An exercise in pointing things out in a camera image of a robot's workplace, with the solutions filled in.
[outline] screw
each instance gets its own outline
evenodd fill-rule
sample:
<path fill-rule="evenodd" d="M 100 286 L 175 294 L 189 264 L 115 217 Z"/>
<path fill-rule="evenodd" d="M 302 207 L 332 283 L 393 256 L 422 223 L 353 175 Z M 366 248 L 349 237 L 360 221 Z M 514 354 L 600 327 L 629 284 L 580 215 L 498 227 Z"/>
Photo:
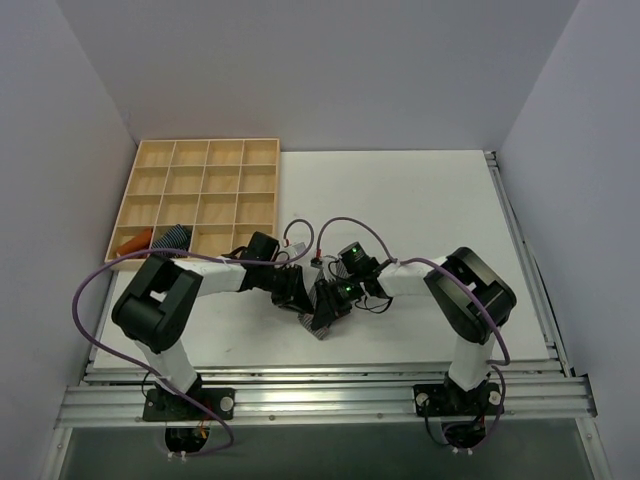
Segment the screw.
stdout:
<path fill-rule="evenodd" d="M 489 403 L 491 405 L 500 405 L 500 399 L 501 398 L 502 398 L 502 396 L 500 395 L 500 392 L 496 392 L 494 390 L 489 394 Z"/>
<path fill-rule="evenodd" d="M 423 405 L 426 407 L 429 405 L 429 395 L 426 393 L 419 393 L 416 395 L 416 405 L 422 407 Z"/>
<path fill-rule="evenodd" d="M 222 397 L 220 400 L 220 410 L 223 412 L 229 412 L 233 408 L 234 402 L 231 397 Z"/>

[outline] orange object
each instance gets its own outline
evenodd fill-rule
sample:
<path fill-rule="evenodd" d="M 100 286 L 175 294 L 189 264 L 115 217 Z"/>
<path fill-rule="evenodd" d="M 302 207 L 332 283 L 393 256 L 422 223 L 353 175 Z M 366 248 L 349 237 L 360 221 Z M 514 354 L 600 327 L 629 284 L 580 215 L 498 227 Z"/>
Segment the orange object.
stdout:
<path fill-rule="evenodd" d="M 144 231 L 133 237 L 126 243 L 123 243 L 116 249 L 116 255 L 121 257 L 122 255 L 126 255 L 127 253 L 137 252 L 138 250 L 144 250 L 145 248 L 149 248 L 151 245 L 151 236 L 153 234 L 153 229 L 146 228 Z"/>

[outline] black mounting plate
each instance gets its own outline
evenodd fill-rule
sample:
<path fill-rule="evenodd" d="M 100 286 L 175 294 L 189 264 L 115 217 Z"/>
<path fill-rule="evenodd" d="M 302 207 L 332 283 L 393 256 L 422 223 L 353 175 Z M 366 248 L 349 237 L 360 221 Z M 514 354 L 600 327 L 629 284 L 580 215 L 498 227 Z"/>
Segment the black mounting plate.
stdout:
<path fill-rule="evenodd" d="M 489 403 L 489 395 L 491 392 L 500 392 L 500 388 L 495 383 L 486 383 L 478 392 L 478 401 L 466 404 L 464 406 L 454 405 L 448 401 L 447 388 L 443 384 L 431 385 L 414 385 L 413 398 L 425 393 L 429 396 L 429 402 L 426 406 L 426 413 L 429 417 L 476 417 L 484 412 L 485 415 L 495 416 L 498 413 L 498 405 Z M 424 404 L 418 405 L 414 401 L 416 415 L 425 416 Z"/>
<path fill-rule="evenodd" d="M 233 419 L 235 394 L 236 391 L 233 388 L 200 388 L 190 396 L 210 408 L 222 420 L 231 420 Z M 147 399 L 142 412 L 142 420 L 145 422 L 184 422 L 208 418 L 199 408 L 164 391 L 161 387 L 152 388 L 146 392 L 146 395 Z M 225 406 L 231 407 L 226 411 L 220 407 L 220 402 L 225 397 L 232 400 L 232 402 L 225 400 L 229 404 Z"/>

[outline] black cable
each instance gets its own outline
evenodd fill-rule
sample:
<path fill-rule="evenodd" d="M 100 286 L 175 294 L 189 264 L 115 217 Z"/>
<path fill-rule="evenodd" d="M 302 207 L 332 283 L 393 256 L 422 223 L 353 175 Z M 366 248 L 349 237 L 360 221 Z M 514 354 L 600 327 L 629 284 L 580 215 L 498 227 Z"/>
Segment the black cable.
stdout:
<path fill-rule="evenodd" d="M 235 258 L 235 256 L 237 254 L 239 254 L 240 252 L 242 252 L 243 250 L 246 250 L 246 249 L 247 249 L 247 247 L 240 246 L 238 248 L 234 248 L 233 250 L 231 250 L 227 255 L 230 256 L 230 257 L 234 257 Z"/>
<path fill-rule="evenodd" d="M 469 434 L 473 433 L 473 430 L 477 427 L 478 423 L 480 423 L 482 418 L 486 415 L 488 409 L 489 409 L 489 404 L 487 402 L 487 405 L 485 405 L 482 411 L 478 413 L 478 415 L 476 415 L 476 417 L 470 422 L 460 422 L 459 424 L 453 424 L 451 427 L 449 427 L 446 433 L 443 431 L 442 436 L 447 441 L 447 443 L 444 443 L 438 440 L 437 438 L 435 438 L 433 435 L 433 432 L 431 431 L 431 428 L 429 426 L 429 414 L 427 412 L 427 405 L 425 401 L 425 403 L 422 404 L 422 411 L 424 412 L 424 426 L 427 430 L 427 434 L 429 435 L 429 438 L 433 441 L 433 443 L 435 443 L 439 447 L 450 446 L 450 447 L 456 447 L 459 449 L 473 448 L 473 447 L 463 446 L 462 443 L 464 442 L 464 439 Z"/>
<path fill-rule="evenodd" d="M 333 275 L 334 277 L 339 278 L 340 280 L 349 280 L 348 278 L 341 277 L 341 276 L 340 276 L 340 275 L 338 275 L 336 272 L 332 272 L 332 271 L 331 271 L 331 265 L 337 265 L 337 264 L 338 264 L 338 262 L 340 262 L 340 260 L 334 260 L 334 261 L 332 261 L 332 262 L 329 262 L 329 265 L 328 265 L 328 267 L 327 267 L 327 268 L 329 269 L 329 273 L 330 273 L 331 275 Z"/>
<path fill-rule="evenodd" d="M 375 313 L 376 315 L 380 315 L 386 312 L 387 310 L 389 310 L 389 307 L 391 306 L 391 302 L 393 301 L 393 298 L 390 298 L 386 303 L 382 303 L 380 305 L 374 305 L 373 307 L 370 307 L 369 305 L 367 305 L 367 300 L 368 300 L 367 298 L 364 299 L 364 306 L 360 304 L 362 299 L 354 303 L 353 306 L 360 310 L 364 310 L 366 312 L 371 312 L 371 313 Z"/>
<path fill-rule="evenodd" d="M 450 446 L 449 443 L 441 442 L 440 440 L 438 440 L 436 437 L 433 436 L 433 432 L 431 432 L 431 427 L 429 427 L 429 414 L 427 413 L 427 402 L 426 401 L 422 404 L 422 411 L 424 412 L 424 426 L 427 429 L 427 435 L 429 435 L 429 438 L 433 441 L 433 443 L 435 443 L 439 447 L 448 447 L 448 446 Z"/>
<path fill-rule="evenodd" d="M 284 253 L 287 256 L 287 260 L 291 260 L 291 256 L 289 255 L 289 252 L 285 252 L 284 250 L 280 250 L 278 253 L 276 253 L 275 258 L 273 259 L 273 261 L 275 262 L 276 260 L 278 260 L 278 257 L 280 256 L 281 253 Z"/>
<path fill-rule="evenodd" d="M 140 384 L 140 391 L 142 392 L 142 395 L 144 396 L 144 398 L 147 400 L 149 400 L 149 397 L 147 397 L 147 393 L 144 391 L 144 384 L 146 383 L 150 373 L 151 372 L 147 372 L 145 374 L 144 378 L 142 379 L 142 383 Z"/>

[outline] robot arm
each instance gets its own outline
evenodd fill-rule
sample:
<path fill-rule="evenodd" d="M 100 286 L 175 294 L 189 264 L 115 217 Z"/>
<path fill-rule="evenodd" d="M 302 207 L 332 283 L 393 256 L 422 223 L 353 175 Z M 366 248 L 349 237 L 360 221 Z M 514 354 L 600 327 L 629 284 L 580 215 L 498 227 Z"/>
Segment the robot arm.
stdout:
<path fill-rule="evenodd" d="M 458 334 L 448 379 L 464 392 L 476 389 L 486 380 L 487 361 L 496 338 L 475 305 L 451 279 L 422 263 L 379 264 L 358 242 L 343 249 L 338 257 L 349 276 L 316 284 L 318 302 L 312 328 L 328 326 L 348 314 L 351 303 L 365 295 L 382 299 L 430 295 Z M 515 294 L 472 250 L 462 247 L 433 262 L 474 293 L 497 327 L 506 323 L 516 304 Z"/>
<path fill-rule="evenodd" d="M 459 248 L 449 257 L 433 261 L 470 288 L 498 328 L 507 322 L 516 305 L 516 296 L 472 250 Z M 422 263 L 389 265 L 380 273 L 378 281 L 390 298 L 432 295 L 458 334 L 448 378 L 465 392 L 477 388 L 486 380 L 489 372 L 487 362 L 491 358 L 496 337 L 478 309 L 457 285 Z"/>
<path fill-rule="evenodd" d="M 152 255 L 116 302 L 111 317 L 149 365 L 187 393 L 198 375 L 180 336 L 193 304 L 199 296 L 239 291 L 246 273 L 237 264 L 174 261 Z"/>
<path fill-rule="evenodd" d="M 276 239 L 256 232 L 240 259 L 270 261 L 279 248 Z M 226 261 L 230 257 L 220 257 Z M 313 312 L 304 289 L 302 267 L 191 262 L 151 255 L 116 302 L 111 318 L 143 352 L 149 365 L 182 393 L 201 385 L 180 336 L 197 297 L 260 288 L 272 302 L 295 312 Z"/>

